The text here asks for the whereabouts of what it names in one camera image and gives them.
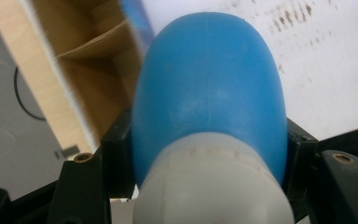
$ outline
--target gray floor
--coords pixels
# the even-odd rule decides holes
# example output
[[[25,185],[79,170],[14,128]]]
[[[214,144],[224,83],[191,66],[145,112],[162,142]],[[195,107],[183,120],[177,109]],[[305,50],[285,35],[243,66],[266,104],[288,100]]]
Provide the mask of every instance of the gray floor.
[[[14,92],[15,67],[0,40],[0,188],[12,200],[56,180],[64,161],[56,156],[61,148],[48,124],[21,109]],[[43,116],[21,74],[18,89],[29,111]]]

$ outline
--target white plastic fitting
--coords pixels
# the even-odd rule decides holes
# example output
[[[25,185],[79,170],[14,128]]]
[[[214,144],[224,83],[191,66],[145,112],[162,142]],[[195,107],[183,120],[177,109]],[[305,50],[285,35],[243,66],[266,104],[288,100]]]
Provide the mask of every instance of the white plastic fitting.
[[[143,183],[135,224],[294,223],[281,186],[257,153],[222,133],[167,146]]]

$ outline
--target black cable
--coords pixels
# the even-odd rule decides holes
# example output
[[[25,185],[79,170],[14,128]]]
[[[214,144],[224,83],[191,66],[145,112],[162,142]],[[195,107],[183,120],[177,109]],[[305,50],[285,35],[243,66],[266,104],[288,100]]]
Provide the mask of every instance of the black cable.
[[[17,76],[19,75],[19,69],[16,67],[16,70],[14,71],[14,92],[16,93],[17,101],[19,102],[19,105],[21,106],[22,110],[27,113],[29,116],[31,116],[34,119],[46,121],[45,118],[38,117],[31,113],[25,106],[22,104],[20,95],[19,95],[19,89],[17,88]]]

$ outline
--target blue object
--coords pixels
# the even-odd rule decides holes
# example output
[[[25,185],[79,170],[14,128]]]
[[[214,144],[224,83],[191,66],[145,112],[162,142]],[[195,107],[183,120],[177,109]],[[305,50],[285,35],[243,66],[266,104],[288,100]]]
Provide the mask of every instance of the blue object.
[[[245,142],[282,183],[287,150],[282,86],[260,34],[222,13],[170,23],[146,54],[131,131],[139,186],[163,148],[202,132]]]
[[[140,0],[120,0],[121,10],[131,22],[135,40],[142,54],[150,47],[155,35]]]

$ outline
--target screw hole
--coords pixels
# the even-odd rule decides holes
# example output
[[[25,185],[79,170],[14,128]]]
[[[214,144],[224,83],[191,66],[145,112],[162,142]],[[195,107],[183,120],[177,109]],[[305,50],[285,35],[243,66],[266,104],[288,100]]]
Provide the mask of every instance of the screw hole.
[[[92,154],[86,152],[86,153],[80,153],[80,154],[78,154],[78,155],[75,157],[74,161],[75,161],[75,162],[86,162],[86,161],[89,161],[89,160],[91,160],[91,159],[92,159]]]
[[[351,157],[344,154],[335,153],[333,154],[333,158],[336,159],[336,161],[339,161],[344,164],[354,164],[354,160]]]

